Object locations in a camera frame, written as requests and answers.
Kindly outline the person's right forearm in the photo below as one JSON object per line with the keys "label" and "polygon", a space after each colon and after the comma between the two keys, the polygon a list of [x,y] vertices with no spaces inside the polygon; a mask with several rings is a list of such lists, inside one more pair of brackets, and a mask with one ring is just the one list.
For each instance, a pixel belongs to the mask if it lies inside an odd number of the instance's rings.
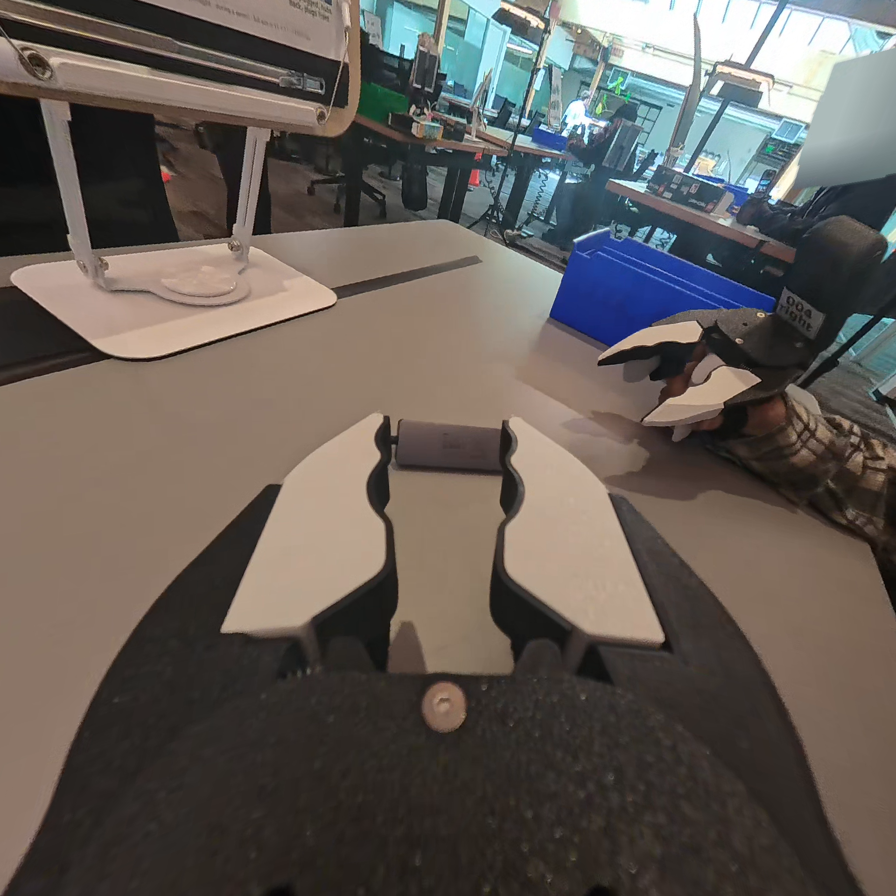
{"label": "person's right forearm", "polygon": [[895,560],[894,447],[845,418],[783,395],[788,421],[772,433],[707,442],[793,504],[868,543],[882,566]]}

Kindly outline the printed instruction sheet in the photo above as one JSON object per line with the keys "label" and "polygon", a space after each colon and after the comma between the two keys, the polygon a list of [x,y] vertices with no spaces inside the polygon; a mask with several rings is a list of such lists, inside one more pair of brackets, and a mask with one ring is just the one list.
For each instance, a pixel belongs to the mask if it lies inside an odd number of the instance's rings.
{"label": "printed instruction sheet", "polygon": [[341,52],[350,7],[326,1],[148,1],[293,49],[336,58]]}

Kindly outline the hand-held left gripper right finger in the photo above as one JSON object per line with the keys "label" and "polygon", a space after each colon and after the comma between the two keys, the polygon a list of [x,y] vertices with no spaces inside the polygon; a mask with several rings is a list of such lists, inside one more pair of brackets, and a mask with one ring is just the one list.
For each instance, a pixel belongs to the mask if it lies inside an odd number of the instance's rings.
{"label": "hand-held left gripper right finger", "polygon": [[503,512],[489,611],[518,660],[535,641],[577,671],[597,647],[657,651],[666,636],[603,482],[522,417],[504,420]]}

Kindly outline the person's right hand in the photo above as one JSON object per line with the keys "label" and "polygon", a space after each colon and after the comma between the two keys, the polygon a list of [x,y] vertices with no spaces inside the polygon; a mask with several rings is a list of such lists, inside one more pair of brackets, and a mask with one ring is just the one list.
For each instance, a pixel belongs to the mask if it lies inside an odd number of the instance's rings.
{"label": "person's right hand", "polygon": [[[685,393],[691,385],[694,369],[705,357],[704,347],[694,351],[682,372],[666,379],[659,392],[660,401]],[[775,395],[760,403],[735,406],[716,417],[693,424],[693,431],[708,434],[718,442],[752,438],[772,433],[788,421],[788,407],[783,395]]]}

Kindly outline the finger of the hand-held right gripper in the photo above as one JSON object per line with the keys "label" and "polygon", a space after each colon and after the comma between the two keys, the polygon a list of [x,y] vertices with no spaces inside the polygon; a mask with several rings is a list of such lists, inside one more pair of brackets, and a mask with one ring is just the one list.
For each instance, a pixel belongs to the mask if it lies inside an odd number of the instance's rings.
{"label": "finger of the hand-held right gripper", "polygon": [[691,427],[718,417],[730,401],[760,382],[755,373],[727,364],[710,352],[666,381],[658,405],[642,423],[646,427]]}
{"label": "finger of the hand-held right gripper", "polygon": [[606,348],[599,355],[597,364],[600,367],[621,366],[625,382],[663,379],[667,374],[657,371],[668,358],[675,361],[678,351],[684,350],[685,362],[688,362],[702,334],[703,327],[696,321],[654,325],[637,330]]}

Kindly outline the wooden top desk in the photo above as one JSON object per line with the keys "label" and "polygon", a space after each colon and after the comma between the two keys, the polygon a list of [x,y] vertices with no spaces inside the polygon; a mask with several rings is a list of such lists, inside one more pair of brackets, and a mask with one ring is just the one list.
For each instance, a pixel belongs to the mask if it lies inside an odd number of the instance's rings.
{"label": "wooden top desk", "polygon": [[657,214],[685,222],[713,237],[736,243],[750,250],[774,258],[779,262],[793,263],[796,249],[766,235],[736,223],[733,218],[721,218],[711,213],[672,202],[646,190],[645,185],[611,179],[607,191],[647,208]]}
{"label": "wooden top desk", "polygon": [[446,171],[437,217],[459,223],[466,201],[467,185],[473,168],[482,170],[490,159],[500,159],[505,151],[488,141],[466,136],[464,140],[419,140],[409,133],[356,115],[342,135],[342,172],[345,196],[342,225],[359,222],[364,171],[375,161],[380,149],[396,151],[399,161],[414,160],[428,168]]}

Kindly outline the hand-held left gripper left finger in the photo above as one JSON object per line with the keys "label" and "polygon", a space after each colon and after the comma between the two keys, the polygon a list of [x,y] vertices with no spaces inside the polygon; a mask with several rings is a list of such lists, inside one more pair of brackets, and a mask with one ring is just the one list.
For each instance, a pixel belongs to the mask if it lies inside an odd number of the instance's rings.
{"label": "hand-held left gripper left finger", "polygon": [[387,514],[391,420],[372,413],[317,447],[283,479],[220,626],[225,635],[298,641],[319,661],[358,641],[386,670],[398,605]]}

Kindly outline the white metal stand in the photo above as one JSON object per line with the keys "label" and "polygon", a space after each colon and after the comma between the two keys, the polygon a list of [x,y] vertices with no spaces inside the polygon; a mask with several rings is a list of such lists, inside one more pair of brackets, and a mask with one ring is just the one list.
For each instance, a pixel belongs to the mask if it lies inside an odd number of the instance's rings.
{"label": "white metal stand", "polygon": [[263,160],[274,131],[245,126],[235,223],[227,240],[171,247],[91,244],[70,131],[71,106],[38,99],[68,228],[69,256],[22,255],[10,283],[99,353],[170,357],[310,315],[330,288],[252,247]]}

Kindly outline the black cardboard box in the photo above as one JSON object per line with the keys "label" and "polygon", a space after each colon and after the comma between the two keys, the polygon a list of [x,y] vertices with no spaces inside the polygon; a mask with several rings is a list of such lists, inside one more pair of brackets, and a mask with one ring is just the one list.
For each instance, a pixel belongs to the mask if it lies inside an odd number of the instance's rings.
{"label": "black cardboard box", "polygon": [[711,183],[666,166],[658,166],[646,191],[669,202],[707,214],[717,211],[728,195],[725,185]]}

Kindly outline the stack of green bins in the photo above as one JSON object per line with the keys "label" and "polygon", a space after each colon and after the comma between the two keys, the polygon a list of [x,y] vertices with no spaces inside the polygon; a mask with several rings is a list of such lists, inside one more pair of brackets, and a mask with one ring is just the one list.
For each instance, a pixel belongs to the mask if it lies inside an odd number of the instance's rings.
{"label": "stack of green bins", "polygon": [[406,115],[409,112],[408,98],[379,84],[362,82],[357,115],[387,125],[390,115]]}

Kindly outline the wooden clipboard board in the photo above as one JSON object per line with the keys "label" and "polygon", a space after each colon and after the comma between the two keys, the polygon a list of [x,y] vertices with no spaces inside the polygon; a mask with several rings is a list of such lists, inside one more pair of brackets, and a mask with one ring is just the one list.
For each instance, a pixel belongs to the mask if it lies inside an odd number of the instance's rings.
{"label": "wooden clipboard board", "polygon": [[333,137],[360,96],[360,10],[319,56],[148,1],[3,1],[2,93]]}

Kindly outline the dark slim usb hub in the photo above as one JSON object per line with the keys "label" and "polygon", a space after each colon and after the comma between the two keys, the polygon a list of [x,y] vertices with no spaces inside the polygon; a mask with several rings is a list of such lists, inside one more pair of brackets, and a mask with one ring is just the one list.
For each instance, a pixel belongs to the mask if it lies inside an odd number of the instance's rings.
{"label": "dark slim usb hub", "polygon": [[501,473],[499,428],[399,420],[393,445],[399,468]]}

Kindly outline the black tripod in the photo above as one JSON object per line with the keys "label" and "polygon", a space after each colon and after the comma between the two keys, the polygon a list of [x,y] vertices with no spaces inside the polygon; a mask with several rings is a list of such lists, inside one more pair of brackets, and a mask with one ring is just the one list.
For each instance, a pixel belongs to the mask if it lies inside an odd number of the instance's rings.
{"label": "black tripod", "polygon": [[498,149],[505,151],[501,161],[504,168],[498,182],[495,196],[487,211],[474,221],[474,227],[482,224],[484,235],[497,234],[502,237],[508,230],[516,230],[523,202],[532,182],[532,176],[547,161],[551,152],[538,146],[529,133],[532,129],[536,83],[545,71],[547,46],[561,7],[560,2],[502,2],[497,10],[498,21],[505,24],[508,19],[516,20],[511,25],[511,35],[517,39],[536,45],[532,55],[532,65],[528,82],[515,108],[507,118],[512,125],[510,139],[499,142]]}

